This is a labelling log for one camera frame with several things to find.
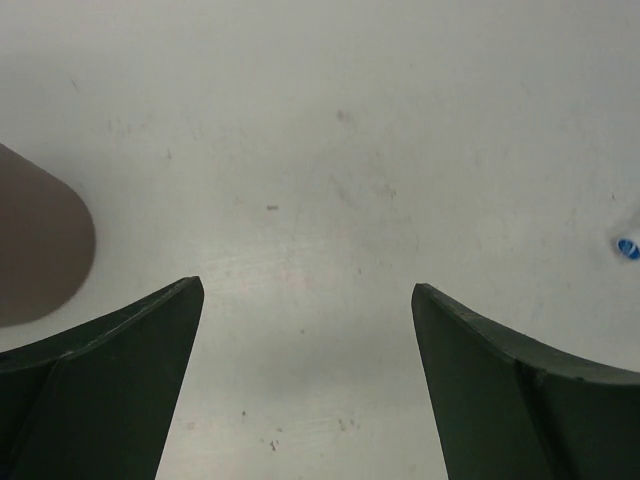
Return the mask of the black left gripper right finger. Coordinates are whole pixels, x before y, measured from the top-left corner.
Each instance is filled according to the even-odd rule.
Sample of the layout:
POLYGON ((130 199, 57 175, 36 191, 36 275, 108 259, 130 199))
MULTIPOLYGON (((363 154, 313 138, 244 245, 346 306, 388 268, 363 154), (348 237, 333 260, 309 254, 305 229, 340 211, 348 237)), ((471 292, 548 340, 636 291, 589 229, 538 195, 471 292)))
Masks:
POLYGON ((550 347, 428 284, 411 307, 449 478, 638 478, 638 373, 550 347))

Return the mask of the brown cylindrical bin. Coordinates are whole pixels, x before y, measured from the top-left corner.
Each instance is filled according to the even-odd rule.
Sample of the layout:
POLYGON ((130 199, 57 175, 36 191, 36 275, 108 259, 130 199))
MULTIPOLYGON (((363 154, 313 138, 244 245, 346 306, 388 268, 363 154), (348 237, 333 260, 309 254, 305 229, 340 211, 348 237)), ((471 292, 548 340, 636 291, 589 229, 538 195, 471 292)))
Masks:
POLYGON ((1 147, 1 325, 38 320, 85 282, 96 251, 92 216, 67 184, 1 147))

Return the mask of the clear plastic bottle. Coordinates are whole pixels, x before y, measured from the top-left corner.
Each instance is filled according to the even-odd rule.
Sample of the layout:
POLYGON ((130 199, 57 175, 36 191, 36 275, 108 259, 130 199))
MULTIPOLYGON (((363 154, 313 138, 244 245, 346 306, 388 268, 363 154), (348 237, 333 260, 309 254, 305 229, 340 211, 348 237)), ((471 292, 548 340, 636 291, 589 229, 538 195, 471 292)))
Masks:
POLYGON ((639 229, 638 209, 616 227, 612 245, 615 252, 626 261, 638 261, 640 258, 639 229))

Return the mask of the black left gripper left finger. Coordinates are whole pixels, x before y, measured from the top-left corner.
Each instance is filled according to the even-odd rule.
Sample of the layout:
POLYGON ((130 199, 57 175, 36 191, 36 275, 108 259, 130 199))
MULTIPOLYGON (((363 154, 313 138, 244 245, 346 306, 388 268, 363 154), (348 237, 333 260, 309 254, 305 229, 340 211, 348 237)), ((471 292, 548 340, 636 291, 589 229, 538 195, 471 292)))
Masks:
POLYGON ((187 277, 3 352, 2 478, 155 478, 203 303, 187 277))

